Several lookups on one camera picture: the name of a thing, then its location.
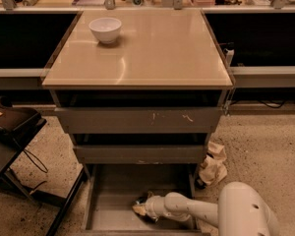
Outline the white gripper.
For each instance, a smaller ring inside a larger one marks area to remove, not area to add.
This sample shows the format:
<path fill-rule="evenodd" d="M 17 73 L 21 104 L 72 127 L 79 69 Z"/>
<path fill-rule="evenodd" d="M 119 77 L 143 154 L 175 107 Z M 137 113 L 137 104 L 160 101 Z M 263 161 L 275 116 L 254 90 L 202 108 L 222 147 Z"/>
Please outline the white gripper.
<path fill-rule="evenodd" d="M 144 205 L 133 205 L 132 209 L 134 213 L 140 216 L 148 216 L 152 220 L 158 220 L 160 217 L 164 216 L 167 209 L 164 205 L 164 197 L 155 196 L 154 192 L 147 191 L 146 199 Z"/>

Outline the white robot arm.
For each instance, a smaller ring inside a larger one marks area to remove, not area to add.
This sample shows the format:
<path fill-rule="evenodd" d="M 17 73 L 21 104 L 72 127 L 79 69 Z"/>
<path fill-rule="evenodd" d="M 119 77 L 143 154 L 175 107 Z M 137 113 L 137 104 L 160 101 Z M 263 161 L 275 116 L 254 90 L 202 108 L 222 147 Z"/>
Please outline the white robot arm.
<path fill-rule="evenodd" d="M 221 190 L 218 203 L 206 203 L 170 192 L 149 192 L 132 206 L 141 219 L 157 222 L 161 217 L 181 223 L 193 218 L 218 229 L 219 236 L 279 236 L 276 215 L 259 193 L 242 182 L 231 182 Z"/>

